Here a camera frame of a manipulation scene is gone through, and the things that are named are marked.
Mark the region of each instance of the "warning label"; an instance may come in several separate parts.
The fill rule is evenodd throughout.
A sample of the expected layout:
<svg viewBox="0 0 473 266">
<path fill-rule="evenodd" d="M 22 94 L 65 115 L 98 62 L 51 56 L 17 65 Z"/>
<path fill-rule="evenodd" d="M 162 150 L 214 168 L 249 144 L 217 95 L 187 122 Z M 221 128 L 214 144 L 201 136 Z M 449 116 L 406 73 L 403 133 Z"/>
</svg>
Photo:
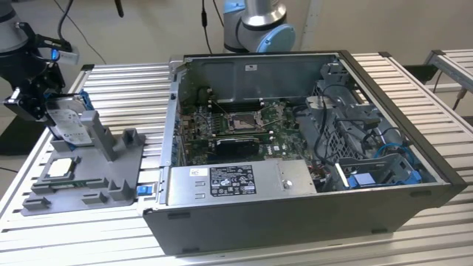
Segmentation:
<svg viewBox="0 0 473 266">
<path fill-rule="evenodd" d="M 250 165 L 210 168 L 210 195 L 213 197 L 255 194 Z"/>
</svg>

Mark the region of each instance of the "blue cable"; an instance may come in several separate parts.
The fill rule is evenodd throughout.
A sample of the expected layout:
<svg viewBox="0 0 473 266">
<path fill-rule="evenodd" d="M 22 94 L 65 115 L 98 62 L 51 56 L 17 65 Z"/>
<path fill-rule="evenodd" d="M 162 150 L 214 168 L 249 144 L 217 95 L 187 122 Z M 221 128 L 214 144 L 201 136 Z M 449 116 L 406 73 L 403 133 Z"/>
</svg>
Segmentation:
<svg viewBox="0 0 473 266">
<path fill-rule="evenodd" d="M 413 155 L 413 153 L 409 151 L 409 149 L 407 149 L 406 147 L 403 147 L 401 144 L 394 143 L 394 142 L 383 144 L 383 145 L 381 146 L 381 148 L 377 150 L 377 152 L 375 152 L 373 158 L 377 158 L 377 157 L 379 156 L 379 154 L 381 154 L 381 151 L 382 151 L 386 147 L 391 147 L 391 146 L 399 147 L 399 148 L 407 153 L 407 155 L 409 155 L 409 157 L 410 157 L 410 164 L 413 165 L 413 164 L 414 164 L 414 155 Z"/>
</svg>

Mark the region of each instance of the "motherboard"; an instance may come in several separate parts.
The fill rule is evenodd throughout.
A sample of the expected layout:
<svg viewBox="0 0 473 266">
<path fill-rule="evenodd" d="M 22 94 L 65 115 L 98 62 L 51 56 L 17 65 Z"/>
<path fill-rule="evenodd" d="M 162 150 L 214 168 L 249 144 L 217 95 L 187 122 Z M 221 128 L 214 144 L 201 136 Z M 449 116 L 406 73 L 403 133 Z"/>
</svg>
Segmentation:
<svg viewBox="0 0 473 266">
<path fill-rule="evenodd" d="M 303 159 L 307 144 L 294 117 L 297 106 L 285 101 L 261 101 L 229 106 L 211 101 L 181 116 L 186 165 Z"/>
</svg>

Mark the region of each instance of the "gray 3d printed holder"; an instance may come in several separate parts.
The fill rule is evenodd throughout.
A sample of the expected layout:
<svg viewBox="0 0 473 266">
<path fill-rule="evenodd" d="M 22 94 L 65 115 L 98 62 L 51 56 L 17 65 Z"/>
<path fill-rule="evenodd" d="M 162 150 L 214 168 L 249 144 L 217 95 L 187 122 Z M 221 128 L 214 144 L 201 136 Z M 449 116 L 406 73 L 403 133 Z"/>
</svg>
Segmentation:
<svg viewBox="0 0 473 266">
<path fill-rule="evenodd" d="M 95 111 L 85 111 L 79 121 L 93 146 L 70 148 L 63 140 L 50 141 L 54 151 L 22 202 L 23 216 L 133 203 L 145 136 L 125 129 L 114 138 Z"/>
</svg>

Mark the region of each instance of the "aluminum extrusion table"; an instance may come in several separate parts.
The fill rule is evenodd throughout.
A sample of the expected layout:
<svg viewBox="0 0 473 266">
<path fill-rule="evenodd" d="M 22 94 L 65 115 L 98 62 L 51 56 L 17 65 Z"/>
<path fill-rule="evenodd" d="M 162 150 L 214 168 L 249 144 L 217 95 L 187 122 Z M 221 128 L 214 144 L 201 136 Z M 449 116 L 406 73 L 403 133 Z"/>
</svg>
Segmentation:
<svg viewBox="0 0 473 266">
<path fill-rule="evenodd" d="M 379 54 L 355 60 L 470 185 L 441 208 L 419 212 L 393 234 L 249 250 L 166 256 L 135 211 L 127 207 L 22 217 L 18 210 L 47 161 L 43 132 L 0 201 L 0 264 L 8 265 L 471 265 L 473 128 Z M 97 65 L 82 70 L 70 92 L 83 88 L 113 133 L 135 127 L 146 135 L 139 185 L 158 179 L 167 65 Z"/>
</svg>

